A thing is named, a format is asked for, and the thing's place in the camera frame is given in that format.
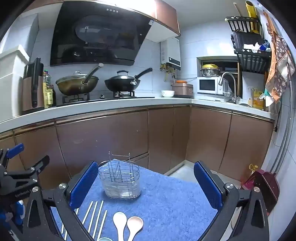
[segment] tile floor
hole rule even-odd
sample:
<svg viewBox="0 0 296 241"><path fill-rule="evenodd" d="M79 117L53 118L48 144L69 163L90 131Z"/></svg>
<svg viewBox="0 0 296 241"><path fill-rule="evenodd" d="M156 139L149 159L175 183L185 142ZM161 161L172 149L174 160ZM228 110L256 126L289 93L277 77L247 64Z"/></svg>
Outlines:
<svg viewBox="0 0 296 241"><path fill-rule="evenodd" d="M196 181L196 178L194 176L194 173L193 173L193 166L194 166L194 163L192 162L189 162L189 161L185 161L184 162L184 165L181 166L178 170L176 170L175 172L173 172L170 177L175 177L175 178L179 178L179 179L182 179L184 181L188 181L188 182L197 182ZM224 182L224 183L232 183L236 188L240 188L240 181L238 180L235 180L233 178L230 178L230 177L227 177L227 176L224 176L220 173L217 173L215 171L212 171L212 173L215 173L217 174L221 180ZM222 236L222 238L220 239L220 241L226 241L228 240L230 234L232 232L232 228L231 228L231 223L228 224L228 227L224 233L224 235Z"/></svg>

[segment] white water heater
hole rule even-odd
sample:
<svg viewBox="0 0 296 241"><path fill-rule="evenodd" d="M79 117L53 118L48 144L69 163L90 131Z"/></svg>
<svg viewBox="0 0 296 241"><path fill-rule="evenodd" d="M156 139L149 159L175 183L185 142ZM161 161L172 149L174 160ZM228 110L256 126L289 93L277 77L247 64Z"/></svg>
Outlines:
<svg viewBox="0 0 296 241"><path fill-rule="evenodd" d="M181 70L180 43L175 37L160 42L161 63Z"/></svg>

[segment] black range hood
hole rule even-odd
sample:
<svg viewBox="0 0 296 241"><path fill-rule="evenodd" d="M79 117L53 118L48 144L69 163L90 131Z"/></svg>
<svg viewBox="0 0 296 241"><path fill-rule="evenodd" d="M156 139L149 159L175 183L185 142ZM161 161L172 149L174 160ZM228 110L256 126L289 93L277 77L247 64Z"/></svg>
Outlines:
<svg viewBox="0 0 296 241"><path fill-rule="evenodd" d="M150 20L119 7L66 1L55 25L50 65L98 62L133 65L151 27Z"/></svg>

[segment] gas stove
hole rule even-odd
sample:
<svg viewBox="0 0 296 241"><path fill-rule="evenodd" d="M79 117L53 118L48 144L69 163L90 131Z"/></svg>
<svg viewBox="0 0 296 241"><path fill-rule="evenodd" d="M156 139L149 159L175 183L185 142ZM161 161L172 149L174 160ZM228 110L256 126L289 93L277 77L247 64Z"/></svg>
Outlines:
<svg viewBox="0 0 296 241"><path fill-rule="evenodd" d="M104 95L101 95L99 99L90 99L89 93L87 94L80 94L74 96L63 96L62 97L62 104L57 106L64 106L64 105L72 105L72 104L80 104L80 103L89 103L94 101L103 101L103 100L116 100L116 99L143 99L143 98L154 98L153 97L136 97L135 92L113 92L112 98L105 98Z"/></svg>

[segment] dustpan handle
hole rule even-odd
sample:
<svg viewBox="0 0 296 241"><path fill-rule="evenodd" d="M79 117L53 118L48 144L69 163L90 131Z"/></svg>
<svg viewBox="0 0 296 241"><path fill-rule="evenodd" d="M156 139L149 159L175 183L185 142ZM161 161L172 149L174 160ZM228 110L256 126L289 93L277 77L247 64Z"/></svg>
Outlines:
<svg viewBox="0 0 296 241"><path fill-rule="evenodd" d="M281 150L282 153L281 153L281 156L279 158L279 161L278 161L278 164L276 166L276 169L274 171L275 174L278 173L279 169L281 168L282 164L283 164L283 161L284 161L284 158L285 158L285 155L286 155L286 152L287 152L287 148L288 148L288 145L289 145L289 142L290 142L290 139L291 139L291 133L292 133L292 127L293 127L293 122L294 122L294 114L291 115L292 111L293 111L293 106L294 106L294 91L293 91L293 83L291 81L291 74L290 74L290 68L289 68L289 64L288 62L286 63L287 65L287 70L288 70L288 79L289 79L289 88L290 88L290 102L289 102L289 112L288 112L288 120L287 120L287 125L286 125L286 129L285 129L285 133L284 133L284 137L283 137L283 140L282 140L282 143L281 143L281 146L280 146L280 149L279 149L279 152L276 156L276 159L275 159L275 162L274 164L272 165L272 168L271 168L271 172L279 158L279 155L281 153Z"/></svg>

